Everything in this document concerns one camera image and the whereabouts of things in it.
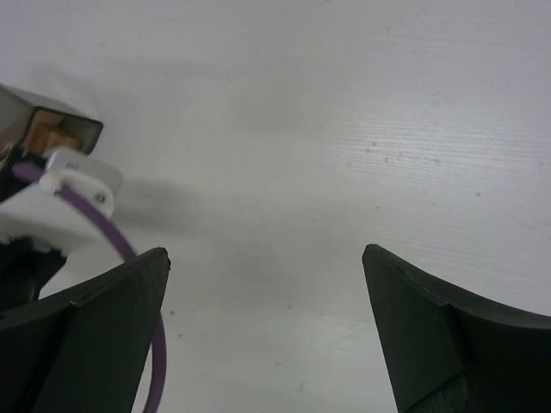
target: screw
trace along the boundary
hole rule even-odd
[[[96,202],[99,202],[100,204],[102,204],[103,202],[105,202],[105,200],[107,199],[107,197],[104,195],[104,194],[95,194],[94,195],[94,200]]]

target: white table surface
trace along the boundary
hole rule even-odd
[[[551,314],[550,2],[0,5],[0,82],[103,120],[116,221],[170,252],[161,411],[395,412],[367,243]]]

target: orange component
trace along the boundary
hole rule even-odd
[[[25,139],[25,144],[24,146],[27,146],[29,151],[42,155],[49,149],[58,146],[65,146],[78,151],[82,148],[83,141],[60,127],[41,123],[36,127],[33,135],[29,135]]]

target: white tabletop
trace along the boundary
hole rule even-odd
[[[161,411],[395,412],[367,243],[551,314],[550,2],[1,4],[0,82],[104,121],[117,222],[170,252]]]

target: wood grain texture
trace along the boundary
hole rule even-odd
[[[366,243],[551,314],[548,2],[2,6],[2,81],[105,122],[116,218],[170,252],[163,411],[394,412]]]

